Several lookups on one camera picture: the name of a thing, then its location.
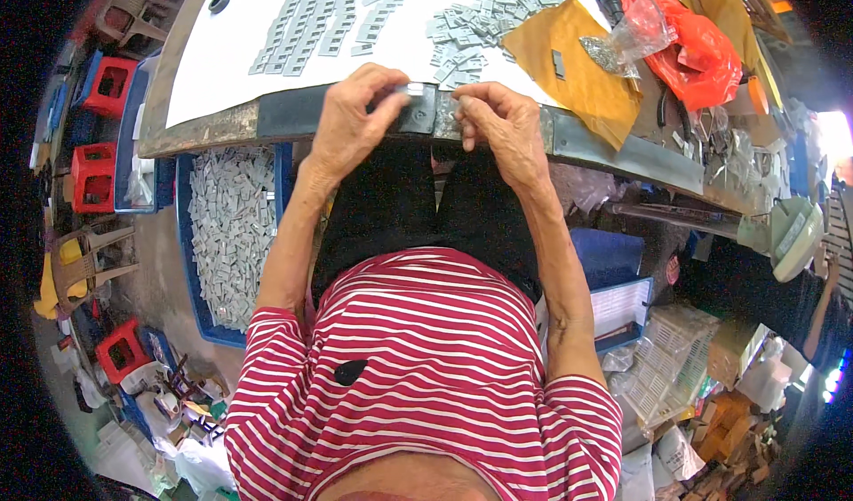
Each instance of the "white plastic crate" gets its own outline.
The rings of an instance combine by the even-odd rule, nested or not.
[[[720,320],[690,306],[649,310],[630,373],[634,386],[624,395],[643,427],[651,429],[690,405],[705,379],[708,344]]]

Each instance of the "white paper sheet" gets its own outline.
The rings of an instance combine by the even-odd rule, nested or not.
[[[579,0],[609,30],[595,0]],[[436,11],[453,3],[471,5],[473,0],[405,0],[388,18],[372,55],[351,57],[358,28],[373,5],[357,1],[357,23],[347,33],[338,57],[321,57],[316,49],[300,77],[258,74],[248,70],[263,48],[272,20],[284,0],[230,0],[219,14],[203,6],[195,21],[172,86],[166,127],[245,103],[272,91],[313,87],[345,79],[359,66],[375,62],[399,68],[412,81],[437,82],[437,68],[430,65],[432,40],[425,31]],[[499,48],[484,48],[489,59],[480,80],[497,80],[539,103],[556,105],[517,64],[509,63]]]

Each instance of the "black rubber ring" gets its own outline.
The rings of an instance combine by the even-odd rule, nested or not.
[[[225,7],[228,6],[229,1],[230,0],[211,0],[211,4],[208,5],[207,8],[210,9],[213,14],[216,14],[217,12],[224,11]]]

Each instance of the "brown paper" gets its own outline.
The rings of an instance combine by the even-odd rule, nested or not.
[[[618,151],[640,113],[640,94],[593,62],[578,41],[606,34],[579,1],[566,0],[528,18],[502,43],[542,90]],[[557,79],[551,50],[562,54],[566,80]]]
[[[741,0],[698,0],[702,5],[705,16],[710,18],[720,31],[729,38],[738,52],[743,64],[752,70],[752,73],[761,80],[761,86],[767,92],[768,101],[772,101],[777,107],[782,107],[782,98],[779,87],[770,73],[767,62],[758,41],[755,39],[755,31],[752,30],[752,20],[746,12]]]

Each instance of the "person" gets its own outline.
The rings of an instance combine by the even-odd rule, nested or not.
[[[240,498],[612,499],[622,410],[595,355],[539,107],[498,83],[453,93],[464,153],[437,212],[429,144],[383,142],[407,82],[366,64],[327,91],[229,405]],[[296,313],[338,186],[309,328]]]
[[[714,238],[706,262],[683,261],[677,294],[720,318],[766,325],[821,373],[838,368],[853,345],[853,311],[838,287],[837,254],[830,256],[826,280],[805,269],[788,282],[776,280],[769,257],[722,237]]]

